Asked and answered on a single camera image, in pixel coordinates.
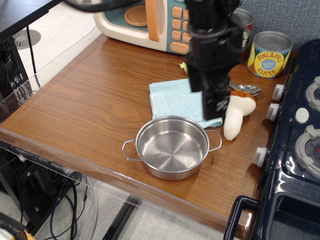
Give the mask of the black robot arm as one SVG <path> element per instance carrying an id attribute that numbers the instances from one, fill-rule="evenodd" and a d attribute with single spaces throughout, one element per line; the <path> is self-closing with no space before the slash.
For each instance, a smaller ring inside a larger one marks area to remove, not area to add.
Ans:
<path id="1" fill-rule="evenodd" d="M 185 56 L 192 92 L 202 93 L 205 120 L 224 117 L 230 71 L 241 62 L 247 29 L 234 14 L 238 0 L 187 0 L 190 52 Z"/>

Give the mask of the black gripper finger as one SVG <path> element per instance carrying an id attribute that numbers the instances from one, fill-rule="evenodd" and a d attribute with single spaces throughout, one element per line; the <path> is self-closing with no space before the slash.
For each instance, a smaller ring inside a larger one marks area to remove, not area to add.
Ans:
<path id="1" fill-rule="evenodd" d="M 207 88 L 202 92 L 202 111 L 205 120 L 223 118 L 230 100 L 229 86 Z"/>
<path id="2" fill-rule="evenodd" d="M 192 65 L 187 66 L 189 84 L 192 92 L 202 92 L 204 90 L 200 72 Z"/>

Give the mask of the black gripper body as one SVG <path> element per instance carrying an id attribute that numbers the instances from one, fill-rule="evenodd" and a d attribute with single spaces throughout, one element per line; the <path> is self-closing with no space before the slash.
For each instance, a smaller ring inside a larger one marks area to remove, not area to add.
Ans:
<path id="1" fill-rule="evenodd" d="M 199 71 L 203 91 L 229 85 L 229 72 L 241 61 L 244 30 L 241 24 L 229 24 L 220 30 L 188 25 L 191 52 L 186 55 L 186 64 Z"/>

